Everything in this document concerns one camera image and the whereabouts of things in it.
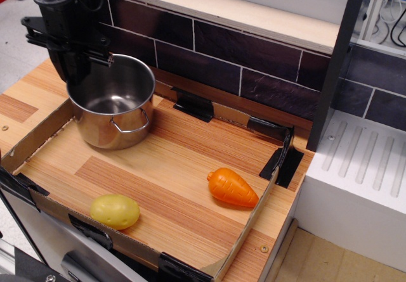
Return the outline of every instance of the floor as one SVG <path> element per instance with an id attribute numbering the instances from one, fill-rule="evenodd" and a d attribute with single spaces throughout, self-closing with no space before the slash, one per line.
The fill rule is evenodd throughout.
<path id="1" fill-rule="evenodd" d="M 0 3 L 0 94 L 48 57 L 48 51 L 26 41 L 24 16 L 40 16 L 33 0 Z M 0 200 L 0 232 L 3 240 L 36 257 L 20 228 Z"/>
<path id="2" fill-rule="evenodd" d="M 294 223 L 266 282 L 406 281 L 406 273 L 343 249 Z"/>

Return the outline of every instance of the yellow potato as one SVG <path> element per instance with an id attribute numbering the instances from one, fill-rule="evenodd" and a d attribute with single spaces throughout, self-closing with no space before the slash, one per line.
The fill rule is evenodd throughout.
<path id="1" fill-rule="evenodd" d="M 132 226 L 140 217 L 138 203 L 124 195 L 102 195 L 90 206 L 92 219 L 116 230 Z"/>

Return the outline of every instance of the stainless steel pot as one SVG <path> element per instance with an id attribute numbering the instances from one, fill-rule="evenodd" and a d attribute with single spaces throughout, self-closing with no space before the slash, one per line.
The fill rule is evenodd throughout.
<path id="1" fill-rule="evenodd" d="M 155 77 L 142 61 L 115 54 L 110 68 L 93 63 L 90 74 L 79 85 L 68 83 L 67 91 L 87 143 L 124 149 L 148 135 Z"/>

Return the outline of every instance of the gray tile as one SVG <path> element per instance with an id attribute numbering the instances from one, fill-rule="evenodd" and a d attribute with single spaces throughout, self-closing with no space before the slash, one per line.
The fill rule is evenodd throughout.
<path id="1" fill-rule="evenodd" d="M 371 94 L 371 87 L 342 80 L 340 83 L 340 93 L 332 106 L 337 110 L 363 117 Z"/>
<path id="2" fill-rule="evenodd" d="M 376 90 L 365 118 L 406 131 L 406 98 Z"/>
<path id="3" fill-rule="evenodd" d="M 355 46 L 347 79 L 406 95 L 406 59 Z"/>

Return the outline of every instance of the pot handle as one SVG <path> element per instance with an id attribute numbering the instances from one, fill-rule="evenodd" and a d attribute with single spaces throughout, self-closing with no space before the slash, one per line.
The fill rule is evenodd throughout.
<path id="1" fill-rule="evenodd" d="M 148 125 L 150 124 L 150 119 L 148 118 L 148 115 L 146 113 L 146 111 L 143 108 L 140 108 L 141 113 L 144 113 L 144 116 L 147 120 L 147 123 L 145 125 L 143 125 L 142 127 L 138 128 L 138 129 L 134 129 L 134 130 L 122 130 L 120 128 L 119 125 L 117 125 L 114 121 L 114 116 L 112 117 L 112 119 L 110 119 L 110 122 L 115 125 L 115 127 L 117 128 L 118 131 L 120 131 L 121 133 L 134 133 L 134 132 L 138 132 L 141 131 L 142 129 L 145 129 L 146 127 L 148 127 Z"/>

